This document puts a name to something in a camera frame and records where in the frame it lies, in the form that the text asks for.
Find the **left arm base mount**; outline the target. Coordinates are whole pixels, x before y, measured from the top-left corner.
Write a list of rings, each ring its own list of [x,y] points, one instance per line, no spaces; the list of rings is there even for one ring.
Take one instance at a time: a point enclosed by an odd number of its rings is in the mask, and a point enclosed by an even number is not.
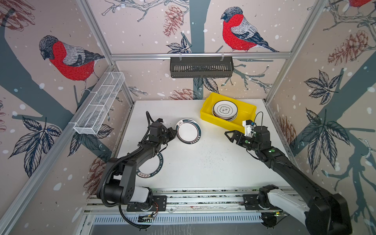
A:
[[[165,212],[167,206],[167,196],[157,195],[153,196],[151,204],[149,203],[131,203],[127,205],[127,212]]]

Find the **green lettered plate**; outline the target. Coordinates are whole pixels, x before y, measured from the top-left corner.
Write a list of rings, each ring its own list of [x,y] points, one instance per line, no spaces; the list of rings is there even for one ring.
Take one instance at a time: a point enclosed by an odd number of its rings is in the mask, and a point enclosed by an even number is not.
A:
[[[151,178],[161,171],[163,164],[163,155],[158,153],[155,157],[147,160],[141,167],[139,167],[136,173],[141,178]]]

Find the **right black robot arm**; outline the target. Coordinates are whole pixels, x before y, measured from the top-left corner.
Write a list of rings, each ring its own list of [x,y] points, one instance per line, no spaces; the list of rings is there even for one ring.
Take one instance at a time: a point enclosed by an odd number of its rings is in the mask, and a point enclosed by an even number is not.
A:
[[[255,159],[278,173],[301,196],[292,198],[274,185],[259,189],[258,204],[262,208],[278,207],[305,225],[311,235],[350,235],[353,232],[346,199],[331,194],[301,172],[278,148],[272,146],[270,132],[256,126],[251,136],[240,131],[227,131],[229,141],[254,151]]]

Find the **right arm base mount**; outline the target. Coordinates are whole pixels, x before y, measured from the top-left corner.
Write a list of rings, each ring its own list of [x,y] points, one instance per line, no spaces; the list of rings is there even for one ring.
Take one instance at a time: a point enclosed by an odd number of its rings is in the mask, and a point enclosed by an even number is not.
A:
[[[280,208],[274,206],[260,206],[257,194],[244,194],[242,197],[243,206],[246,211],[282,211]]]

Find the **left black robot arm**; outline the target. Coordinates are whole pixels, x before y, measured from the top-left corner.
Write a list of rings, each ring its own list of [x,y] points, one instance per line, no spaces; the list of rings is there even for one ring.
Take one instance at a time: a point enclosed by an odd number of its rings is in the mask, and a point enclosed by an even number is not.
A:
[[[146,161],[163,151],[176,137],[173,128],[166,128],[161,118],[148,119],[148,129],[138,148],[121,158],[111,158],[105,167],[97,189],[97,198],[107,207],[126,205],[136,191],[136,171]]]

